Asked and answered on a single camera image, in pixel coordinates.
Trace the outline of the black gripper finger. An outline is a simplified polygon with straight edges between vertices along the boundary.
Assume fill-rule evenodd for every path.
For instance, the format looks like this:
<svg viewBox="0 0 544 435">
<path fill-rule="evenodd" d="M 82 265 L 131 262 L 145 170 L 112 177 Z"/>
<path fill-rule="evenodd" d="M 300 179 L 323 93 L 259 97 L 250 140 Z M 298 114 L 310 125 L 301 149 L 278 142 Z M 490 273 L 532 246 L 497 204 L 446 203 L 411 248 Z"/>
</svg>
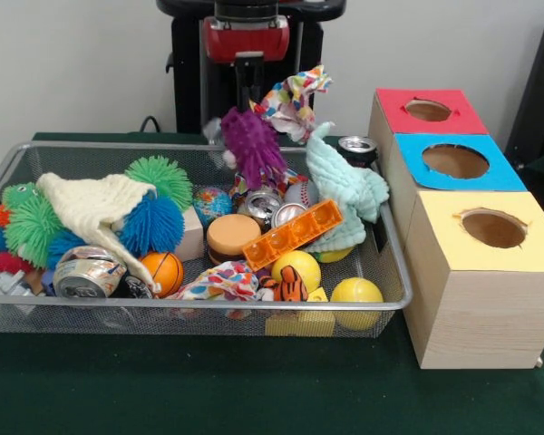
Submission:
<svg viewBox="0 0 544 435">
<path fill-rule="evenodd" d="M 250 100 L 254 103 L 259 103 L 261 101 L 264 78 L 264 64 L 262 62 L 253 62 L 251 68 Z"/>
<path fill-rule="evenodd" d="M 235 62 L 237 107 L 239 111 L 247 111 L 249 109 L 249 86 L 246 68 L 247 64 L 245 62 Z"/>
</svg>

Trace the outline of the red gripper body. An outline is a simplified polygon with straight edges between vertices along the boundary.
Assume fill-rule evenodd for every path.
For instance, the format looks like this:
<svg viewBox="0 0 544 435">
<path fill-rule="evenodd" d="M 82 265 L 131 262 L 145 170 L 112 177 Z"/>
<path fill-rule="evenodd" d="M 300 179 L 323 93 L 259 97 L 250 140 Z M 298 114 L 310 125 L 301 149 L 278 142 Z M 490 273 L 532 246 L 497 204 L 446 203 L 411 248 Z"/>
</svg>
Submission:
<svg viewBox="0 0 544 435">
<path fill-rule="evenodd" d="M 215 63 L 233 63 L 238 53 L 262 55 L 266 62 L 281 61 L 289 46 L 290 29 L 284 15 L 266 22 L 203 20 L 202 37 L 208 58 Z"/>
</svg>

